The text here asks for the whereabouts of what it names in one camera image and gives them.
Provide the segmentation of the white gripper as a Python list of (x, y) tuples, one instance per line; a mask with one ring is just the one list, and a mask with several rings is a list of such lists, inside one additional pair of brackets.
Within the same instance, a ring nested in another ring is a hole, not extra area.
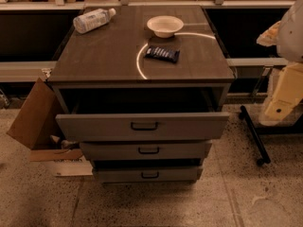
[[(276, 45), (280, 22), (274, 23), (257, 38), (262, 46)], [(303, 63), (289, 62), (270, 77), (268, 96), (263, 102), (258, 122), (274, 126), (283, 121), (303, 99)]]

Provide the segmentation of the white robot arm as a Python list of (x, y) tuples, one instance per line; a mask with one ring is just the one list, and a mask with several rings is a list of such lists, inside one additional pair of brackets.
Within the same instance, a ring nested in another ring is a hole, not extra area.
[(296, 0), (280, 21), (258, 36), (257, 43), (275, 45), (277, 54), (288, 61), (258, 118), (262, 125), (274, 126), (303, 99), (303, 0)]

